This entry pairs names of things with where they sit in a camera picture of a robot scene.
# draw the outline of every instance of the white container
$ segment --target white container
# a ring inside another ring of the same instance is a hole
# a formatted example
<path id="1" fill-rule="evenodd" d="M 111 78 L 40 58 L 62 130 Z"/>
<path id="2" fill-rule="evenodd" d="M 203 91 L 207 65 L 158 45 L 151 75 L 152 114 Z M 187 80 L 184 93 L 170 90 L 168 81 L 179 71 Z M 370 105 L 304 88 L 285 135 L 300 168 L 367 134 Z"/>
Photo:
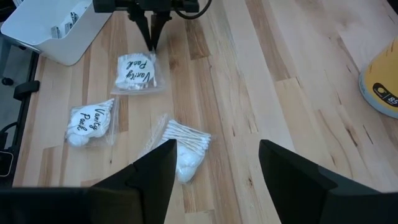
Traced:
<path id="1" fill-rule="evenodd" d="M 79 19 L 65 35 L 63 25 L 75 12 Z M 64 65 L 73 65 L 84 54 L 111 13 L 95 13 L 92 0 L 25 0 L 4 22 L 1 32 L 19 44 Z M 54 39 L 51 28 L 62 37 Z"/>

